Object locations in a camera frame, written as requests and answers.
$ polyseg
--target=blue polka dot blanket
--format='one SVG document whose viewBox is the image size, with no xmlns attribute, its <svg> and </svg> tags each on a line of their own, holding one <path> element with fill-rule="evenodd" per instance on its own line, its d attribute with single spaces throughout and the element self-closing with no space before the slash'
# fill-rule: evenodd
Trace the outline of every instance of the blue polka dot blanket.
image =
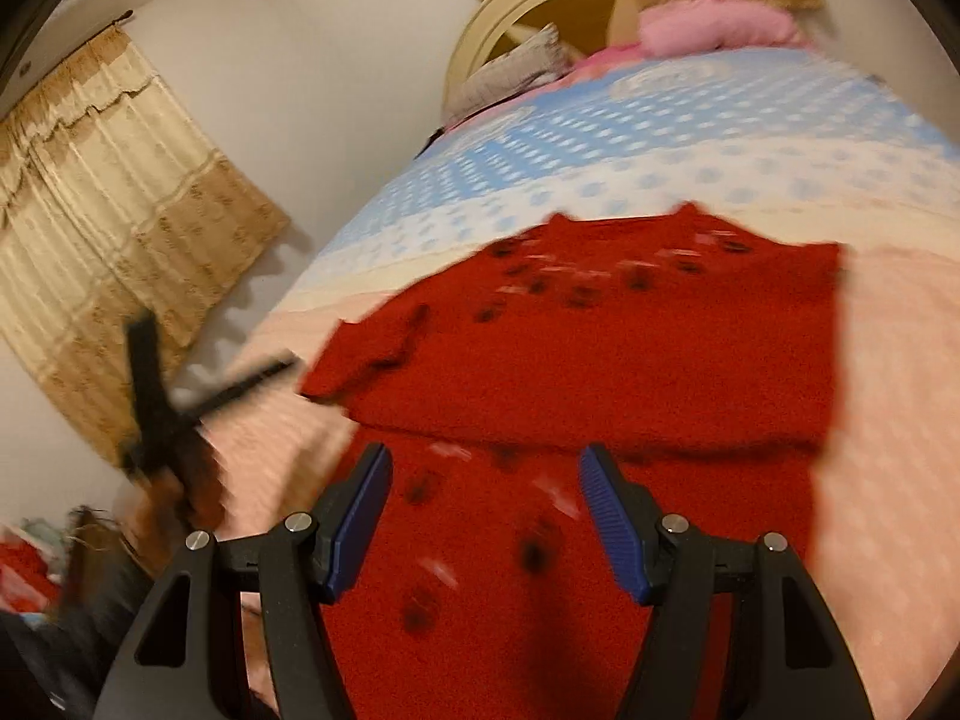
<svg viewBox="0 0 960 720">
<path fill-rule="evenodd" d="M 301 276 L 311 290 L 539 223 L 896 202 L 952 214 L 958 151 L 888 89 L 806 50 L 620 66 L 436 141 Z"/>
</svg>

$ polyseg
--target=red sweater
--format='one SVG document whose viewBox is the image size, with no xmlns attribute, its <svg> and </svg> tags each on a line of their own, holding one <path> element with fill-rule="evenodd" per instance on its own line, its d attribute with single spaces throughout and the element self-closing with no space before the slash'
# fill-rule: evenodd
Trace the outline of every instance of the red sweater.
<svg viewBox="0 0 960 720">
<path fill-rule="evenodd" d="M 302 391 L 364 426 L 349 461 L 395 456 L 360 584 L 325 610 L 358 715 L 613 717 L 647 611 L 579 495 L 592 440 L 666 511 L 803 551 L 837 261 L 691 204 L 555 215 L 342 324 Z"/>
</svg>

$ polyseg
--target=person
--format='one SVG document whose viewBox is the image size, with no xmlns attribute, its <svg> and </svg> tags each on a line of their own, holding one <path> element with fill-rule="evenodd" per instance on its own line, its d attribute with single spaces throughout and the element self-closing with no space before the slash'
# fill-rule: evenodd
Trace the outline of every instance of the person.
<svg viewBox="0 0 960 720">
<path fill-rule="evenodd" d="M 169 469 L 136 483 L 136 504 L 119 517 L 120 546 L 89 601 L 65 608 L 56 622 L 35 629 L 18 615 L 0 613 L 0 715 L 93 718 L 124 637 L 152 583 L 182 544 L 181 531 L 173 536 L 171 523 L 179 517 L 192 530 L 210 532 L 223 523 L 224 486 L 216 454 L 203 442 L 197 457 L 186 485 Z M 277 718 L 256 696 L 251 704 L 254 720 Z"/>
</svg>

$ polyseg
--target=dark button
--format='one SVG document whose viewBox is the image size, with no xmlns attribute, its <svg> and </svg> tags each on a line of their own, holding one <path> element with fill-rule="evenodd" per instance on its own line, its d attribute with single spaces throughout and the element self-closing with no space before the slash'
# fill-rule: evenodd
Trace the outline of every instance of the dark button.
<svg viewBox="0 0 960 720">
<path fill-rule="evenodd" d="M 506 473 L 513 473 L 520 465 L 520 452 L 513 446 L 493 447 L 493 467 Z"/>
<path fill-rule="evenodd" d="M 739 241 L 723 241 L 723 251 L 731 254 L 749 254 L 752 249 Z"/>
<path fill-rule="evenodd" d="M 546 517 L 538 517 L 520 536 L 517 546 L 520 567 L 534 576 L 546 573 L 557 560 L 562 542 L 560 529 Z"/>
<path fill-rule="evenodd" d="M 414 587 L 403 605 L 403 630 L 412 637 L 425 637 L 437 624 L 440 602 L 425 587 Z"/>
<path fill-rule="evenodd" d="M 677 268 L 685 274 L 702 274 L 704 272 L 704 267 L 700 263 L 693 262 L 693 260 L 677 260 Z"/>
<path fill-rule="evenodd" d="M 529 290 L 531 295 L 543 295 L 549 286 L 547 280 L 539 276 L 530 283 Z"/>
<path fill-rule="evenodd" d="M 594 287 L 577 285 L 570 292 L 566 304 L 571 308 L 592 308 L 600 302 L 600 290 Z"/>
<path fill-rule="evenodd" d="M 647 268 L 633 268 L 627 271 L 627 287 L 638 292 L 649 290 L 653 285 L 653 279 L 648 271 Z"/>
<path fill-rule="evenodd" d="M 436 471 L 427 469 L 416 474 L 416 476 L 407 483 L 407 488 L 403 493 L 403 500 L 411 506 L 422 506 L 432 501 L 437 490 L 440 489 L 440 482 L 443 477 Z"/>
<path fill-rule="evenodd" d="M 490 246 L 490 253 L 496 258 L 509 257 L 517 248 L 517 242 L 507 239 L 505 241 L 493 242 Z"/>
<path fill-rule="evenodd" d="M 481 324 L 484 322 L 493 322 L 493 319 L 499 317 L 500 313 L 501 309 L 499 306 L 487 306 L 473 315 L 473 321 L 480 322 Z"/>
</svg>

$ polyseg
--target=pink pillow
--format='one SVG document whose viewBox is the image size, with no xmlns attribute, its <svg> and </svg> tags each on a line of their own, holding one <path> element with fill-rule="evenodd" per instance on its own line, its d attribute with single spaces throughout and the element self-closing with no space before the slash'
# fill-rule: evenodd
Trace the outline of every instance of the pink pillow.
<svg viewBox="0 0 960 720">
<path fill-rule="evenodd" d="M 747 46 L 809 47 L 787 11 L 757 0 L 673 0 L 640 13 L 640 42 L 664 58 Z"/>
</svg>

